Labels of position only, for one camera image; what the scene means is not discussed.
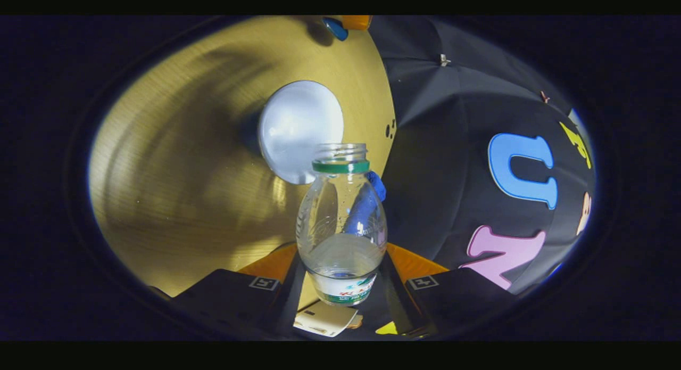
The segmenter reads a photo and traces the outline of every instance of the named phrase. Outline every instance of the blue letter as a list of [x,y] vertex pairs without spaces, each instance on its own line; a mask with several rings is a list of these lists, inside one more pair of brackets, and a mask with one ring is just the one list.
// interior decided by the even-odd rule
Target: blue letter
[[511,158],[525,157],[542,161],[549,169],[553,168],[553,155],[549,144],[541,138],[523,137],[510,133],[499,133],[492,137],[487,149],[489,171],[501,191],[514,198],[542,201],[549,209],[555,208],[558,202],[558,186],[555,178],[549,177],[546,183],[520,180],[511,172]]

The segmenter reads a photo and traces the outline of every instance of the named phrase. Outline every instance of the plastic bottle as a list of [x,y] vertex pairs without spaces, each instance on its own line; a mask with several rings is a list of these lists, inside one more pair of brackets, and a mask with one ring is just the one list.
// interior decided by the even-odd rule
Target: plastic bottle
[[300,258],[319,298],[353,306],[367,299],[386,248],[381,200],[367,179],[365,144],[321,144],[317,177],[296,223]]

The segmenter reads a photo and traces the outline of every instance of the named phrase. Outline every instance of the bottle neck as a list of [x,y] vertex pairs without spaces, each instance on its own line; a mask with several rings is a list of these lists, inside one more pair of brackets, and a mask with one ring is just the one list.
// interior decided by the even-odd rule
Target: bottle neck
[[320,144],[312,161],[321,174],[364,174],[369,171],[366,144]]

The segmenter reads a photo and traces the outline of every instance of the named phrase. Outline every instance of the pink letter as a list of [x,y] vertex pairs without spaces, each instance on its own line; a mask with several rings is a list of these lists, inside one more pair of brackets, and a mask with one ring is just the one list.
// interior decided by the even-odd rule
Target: pink letter
[[511,281],[504,278],[501,273],[534,259],[545,239],[546,232],[543,230],[530,239],[519,239],[518,237],[497,236],[492,234],[491,227],[482,225],[472,234],[468,255],[477,257],[482,253],[501,254],[482,261],[463,264],[459,268],[471,268],[504,290],[508,290],[511,287]]

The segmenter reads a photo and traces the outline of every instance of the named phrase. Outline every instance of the gold cymbal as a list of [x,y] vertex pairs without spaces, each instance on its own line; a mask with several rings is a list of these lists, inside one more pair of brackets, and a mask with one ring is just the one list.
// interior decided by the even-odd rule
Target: gold cymbal
[[[302,79],[336,95],[343,142],[366,143],[381,175],[394,120],[381,57],[368,32],[341,42],[321,17],[224,28],[151,67],[111,107],[90,157],[90,196],[111,249],[141,281],[175,297],[295,240],[309,186],[275,176],[245,140],[270,95]],[[301,305],[314,299],[306,280]]]

